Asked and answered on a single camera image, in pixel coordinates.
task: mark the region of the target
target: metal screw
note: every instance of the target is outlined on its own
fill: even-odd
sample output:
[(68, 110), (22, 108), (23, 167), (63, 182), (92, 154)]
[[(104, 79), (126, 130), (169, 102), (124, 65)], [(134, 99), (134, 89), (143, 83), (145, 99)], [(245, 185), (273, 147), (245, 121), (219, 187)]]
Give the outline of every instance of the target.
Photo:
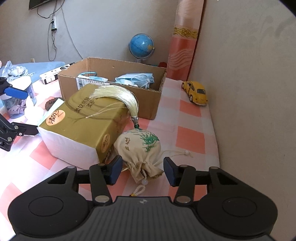
[(94, 199), (96, 202), (100, 202), (100, 203), (106, 203), (110, 200), (110, 198), (108, 196), (105, 195), (100, 195), (100, 196), (96, 196)]
[(191, 201), (191, 198), (188, 196), (179, 196), (177, 197), (176, 201), (179, 203), (189, 203)]

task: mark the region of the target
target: blue bedsheet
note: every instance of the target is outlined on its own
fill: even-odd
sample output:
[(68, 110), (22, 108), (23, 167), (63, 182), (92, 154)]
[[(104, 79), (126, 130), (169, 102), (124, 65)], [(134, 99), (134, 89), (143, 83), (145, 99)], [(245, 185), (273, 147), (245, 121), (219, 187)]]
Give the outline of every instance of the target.
[[(44, 74), (47, 71), (61, 67), (61, 66), (65, 65), (65, 62), (25, 63), (25, 64), (16, 64), (16, 65), (24, 66), (25, 68), (27, 68), (29, 73), (35, 72), (35, 74), (31, 77), (32, 83), (34, 83), (40, 79), (39, 75)], [(0, 68), (1, 74), (4, 69), (4, 66), (2, 66), (2, 68)]]

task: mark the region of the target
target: pink checkered cloth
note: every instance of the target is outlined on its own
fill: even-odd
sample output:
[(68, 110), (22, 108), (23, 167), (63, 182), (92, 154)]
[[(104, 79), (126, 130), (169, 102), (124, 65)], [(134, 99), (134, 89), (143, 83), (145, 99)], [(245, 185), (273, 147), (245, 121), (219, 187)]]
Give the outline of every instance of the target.
[[(219, 166), (218, 148), (209, 107), (198, 106), (189, 101), (181, 88), (181, 81), (166, 79), (155, 120), (139, 119), (140, 127), (153, 132), (160, 140), (162, 150), (189, 150), (193, 155), (172, 157), (177, 165), (187, 164), (197, 170), (208, 171), (211, 166)], [(37, 105), (44, 108), (45, 103), (60, 97), (58, 81), (43, 85), (41, 81), (33, 84), (37, 94)], [(24, 116), (9, 119), (9, 122), (23, 122)], [(130, 121), (125, 130), (132, 129)], [(10, 152), (0, 149), (0, 240), (7, 241), (13, 229), (7, 217), (11, 201), (34, 185), (54, 173), (69, 166), (68, 163), (53, 157), (42, 138), (17, 137)], [(122, 172), (114, 186), (109, 186), (113, 200), (116, 196), (130, 195), (137, 184), (129, 171)], [(169, 185), (165, 175), (150, 182), (143, 196), (174, 197), (177, 188)], [(91, 200), (90, 185), (82, 184), (79, 193)], [(196, 186), (195, 200), (206, 194), (205, 186)]]

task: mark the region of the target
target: curtain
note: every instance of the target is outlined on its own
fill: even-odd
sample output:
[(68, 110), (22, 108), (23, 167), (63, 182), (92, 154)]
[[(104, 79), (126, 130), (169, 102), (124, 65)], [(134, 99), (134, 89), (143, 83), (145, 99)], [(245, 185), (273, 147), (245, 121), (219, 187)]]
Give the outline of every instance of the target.
[(197, 43), (204, 0), (179, 0), (170, 44), (167, 78), (186, 81)]

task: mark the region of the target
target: car windshield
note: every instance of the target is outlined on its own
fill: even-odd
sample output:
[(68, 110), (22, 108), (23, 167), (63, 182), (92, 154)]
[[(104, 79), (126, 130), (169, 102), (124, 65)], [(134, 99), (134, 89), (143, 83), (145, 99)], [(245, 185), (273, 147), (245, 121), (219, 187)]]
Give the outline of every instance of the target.
[(197, 89), (197, 93), (198, 94), (204, 94), (205, 95), (205, 90), (203, 90), (203, 89)]

